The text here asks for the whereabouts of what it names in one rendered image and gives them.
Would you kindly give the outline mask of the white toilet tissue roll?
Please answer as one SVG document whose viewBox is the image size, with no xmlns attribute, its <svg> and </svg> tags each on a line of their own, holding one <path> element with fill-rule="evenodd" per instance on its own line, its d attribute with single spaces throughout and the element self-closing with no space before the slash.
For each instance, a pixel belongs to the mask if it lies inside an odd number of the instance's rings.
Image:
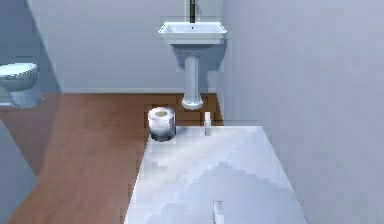
<svg viewBox="0 0 384 224">
<path fill-rule="evenodd" d="M 175 112 L 170 107 L 155 107 L 148 112 L 150 136 L 155 141 L 169 141 L 176 135 Z"/>
</svg>

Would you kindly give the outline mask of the white toilet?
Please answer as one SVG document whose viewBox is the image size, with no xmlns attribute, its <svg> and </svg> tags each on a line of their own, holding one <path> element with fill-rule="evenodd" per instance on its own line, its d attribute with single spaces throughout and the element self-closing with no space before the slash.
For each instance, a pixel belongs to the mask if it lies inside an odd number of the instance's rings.
<svg viewBox="0 0 384 224">
<path fill-rule="evenodd" d="M 0 65 L 0 88 L 6 98 L 0 97 L 0 107 L 33 108 L 44 101 L 37 87 L 39 67 L 35 63 Z"/>
</svg>

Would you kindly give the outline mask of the small white bottle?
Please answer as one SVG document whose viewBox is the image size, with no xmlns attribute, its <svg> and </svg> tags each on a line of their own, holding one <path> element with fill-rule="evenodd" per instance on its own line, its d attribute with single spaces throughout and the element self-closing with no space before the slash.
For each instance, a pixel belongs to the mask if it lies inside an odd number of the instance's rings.
<svg viewBox="0 0 384 224">
<path fill-rule="evenodd" d="M 211 113 L 208 111 L 208 112 L 204 113 L 204 133 L 205 133 L 205 136 L 210 135 L 211 125 L 212 125 Z"/>
</svg>

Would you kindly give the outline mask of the white marble counter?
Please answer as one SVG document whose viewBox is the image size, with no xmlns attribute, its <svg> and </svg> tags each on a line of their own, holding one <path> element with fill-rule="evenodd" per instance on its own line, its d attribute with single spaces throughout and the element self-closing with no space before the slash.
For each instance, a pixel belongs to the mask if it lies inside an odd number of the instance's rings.
<svg viewBox="0 0 384 224">
<path fill-rule="evenodd" d="M 309 224 L 259 126 L 149 139 L 124 224 Z"/>
</svg>

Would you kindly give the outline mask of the white pedestal sink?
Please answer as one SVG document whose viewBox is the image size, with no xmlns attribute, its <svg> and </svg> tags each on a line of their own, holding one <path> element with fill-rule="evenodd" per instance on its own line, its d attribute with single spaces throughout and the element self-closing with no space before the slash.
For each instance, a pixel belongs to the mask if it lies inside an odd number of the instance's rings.
<svg viewBox="0 0 384 224">
<path fill-rule="evenodd" d="M 158 29 L 160 37 L 184 53 L 184 96 L 182 106 L 198 110 L 203 105 L 199 88 L 200 55 L 213 46 L 222 45 L 227 34 L 221 22 L 164 22 Z"/>
</svg>

